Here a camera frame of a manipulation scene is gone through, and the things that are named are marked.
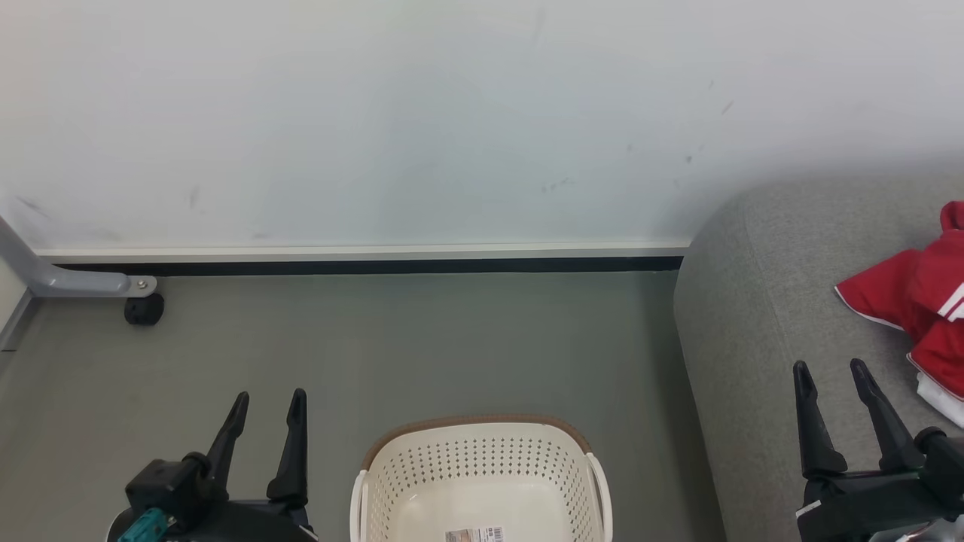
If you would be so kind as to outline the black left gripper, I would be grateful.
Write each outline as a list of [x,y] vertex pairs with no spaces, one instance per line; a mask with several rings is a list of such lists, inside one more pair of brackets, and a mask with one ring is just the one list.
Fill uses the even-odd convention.
[[236,440],[244,432],[250,394],[239,392],[206,456],[153,460],[137,473],[125,496],[130,505],[108,528],[110,541],[316,541],[303,512],[281,504],[309,502],[307,393],[296,388],[287,435],[268,501],[231,501],[226,484]]

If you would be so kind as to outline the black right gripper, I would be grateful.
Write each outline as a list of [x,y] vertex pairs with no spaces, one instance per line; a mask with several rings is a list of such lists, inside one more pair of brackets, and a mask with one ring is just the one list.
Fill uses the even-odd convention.
[[852,359],[850,370],[868,409],[881,453],[881,471],[847,473],[817,404],[805,361],[793,364],[804,505],[798,509],[803,541],[870,541],[894,533],[914,537],[940,522],[962,518],[962,439],[926,428],[912,438],[870,368]]

